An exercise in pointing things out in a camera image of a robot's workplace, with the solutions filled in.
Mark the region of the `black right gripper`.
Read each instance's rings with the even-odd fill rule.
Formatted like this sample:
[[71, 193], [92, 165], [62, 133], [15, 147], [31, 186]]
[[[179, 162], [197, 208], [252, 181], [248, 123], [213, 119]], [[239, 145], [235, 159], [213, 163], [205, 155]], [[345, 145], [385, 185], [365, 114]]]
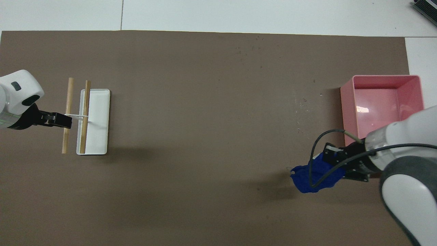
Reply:
[[[323, 149], [323, 161], [329, 164], [338, 164], [345, 160], [365, 152], [365, 142], [353, 142], [343, 149], [337, 148], [331, 143], [326, 143]], [[370, 168], [368, 157], [360, 157], [352, 160], [343, 166], [347, 180], [368, 182], [370, 178]]]

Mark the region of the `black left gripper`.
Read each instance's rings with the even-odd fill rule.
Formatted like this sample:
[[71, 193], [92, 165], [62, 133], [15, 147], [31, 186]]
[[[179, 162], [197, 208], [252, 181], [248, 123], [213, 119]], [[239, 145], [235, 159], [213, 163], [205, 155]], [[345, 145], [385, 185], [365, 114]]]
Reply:
[[[32, 104], [19, 119], [9, 126], [9, 129], [24, 130], [34, 125], [46, 124], [46, 112], [39, 110], [37, 104]], [[72, 126], [72, 118], [60, 113], [49, 113], [47, 115], [47, 122], [50, 125], [56, 125], [61, 128], [70, 129]]]

